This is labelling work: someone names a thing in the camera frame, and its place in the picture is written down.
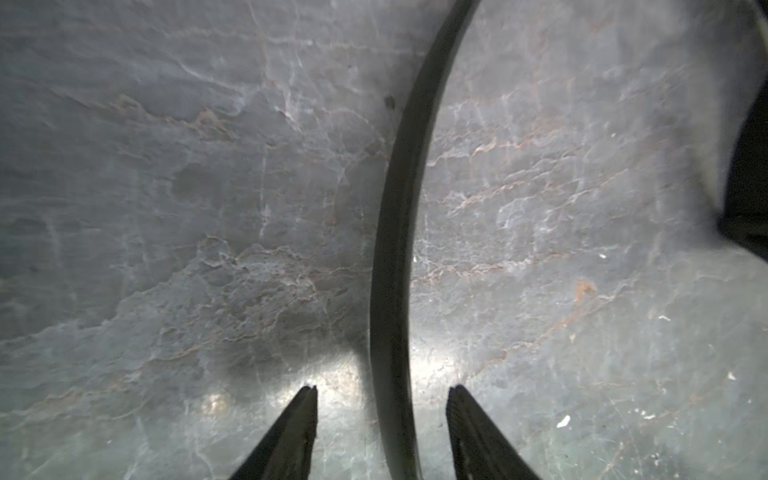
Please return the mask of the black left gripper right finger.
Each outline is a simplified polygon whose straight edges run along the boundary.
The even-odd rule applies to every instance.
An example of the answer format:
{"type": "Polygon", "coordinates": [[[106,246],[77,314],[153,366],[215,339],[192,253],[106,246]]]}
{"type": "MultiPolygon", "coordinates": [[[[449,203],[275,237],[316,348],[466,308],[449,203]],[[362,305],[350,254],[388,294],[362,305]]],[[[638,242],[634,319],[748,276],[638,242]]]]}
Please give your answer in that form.
{"type": "Polygon", "coordinates": [[[463,385],[449,388],[446,417],[457,479],[540,479],[463,385]]]}

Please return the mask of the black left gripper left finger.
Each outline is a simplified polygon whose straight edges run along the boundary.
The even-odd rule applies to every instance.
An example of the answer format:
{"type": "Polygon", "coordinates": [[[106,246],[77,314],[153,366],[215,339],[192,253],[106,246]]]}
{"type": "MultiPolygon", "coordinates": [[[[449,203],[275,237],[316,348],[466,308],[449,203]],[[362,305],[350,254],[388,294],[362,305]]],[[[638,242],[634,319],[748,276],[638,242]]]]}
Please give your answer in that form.
{"type": "Polygon", "coordinates": [[[318,390],[315,386],[304,386],[231,479],[306,480],[317,424],[318,390]]]}

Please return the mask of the long black leather belt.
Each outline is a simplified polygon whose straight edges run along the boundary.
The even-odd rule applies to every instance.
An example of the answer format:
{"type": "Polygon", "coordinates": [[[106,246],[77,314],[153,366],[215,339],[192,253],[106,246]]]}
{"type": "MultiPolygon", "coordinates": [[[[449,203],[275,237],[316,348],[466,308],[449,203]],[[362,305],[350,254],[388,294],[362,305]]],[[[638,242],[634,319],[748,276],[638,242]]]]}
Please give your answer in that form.
{"type": "Polygon", "coordinates": [[[403,109],[376,231],[369,307],[373,395],[389,473],[420,479],[409,364],[413,236],[436,115],[464,33],[478,7],[458,1],[440,27],[403,109]]]}

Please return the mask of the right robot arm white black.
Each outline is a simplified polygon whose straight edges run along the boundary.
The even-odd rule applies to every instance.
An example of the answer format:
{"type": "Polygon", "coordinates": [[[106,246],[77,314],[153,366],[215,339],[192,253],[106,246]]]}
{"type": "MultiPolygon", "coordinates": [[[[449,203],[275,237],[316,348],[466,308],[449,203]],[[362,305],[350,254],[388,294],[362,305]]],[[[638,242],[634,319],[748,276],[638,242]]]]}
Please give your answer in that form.
{"type": "Polygon", "coordinates": [[[767,260],[767,81],[751,105],[734,147],[718,231],[767,260]]]}

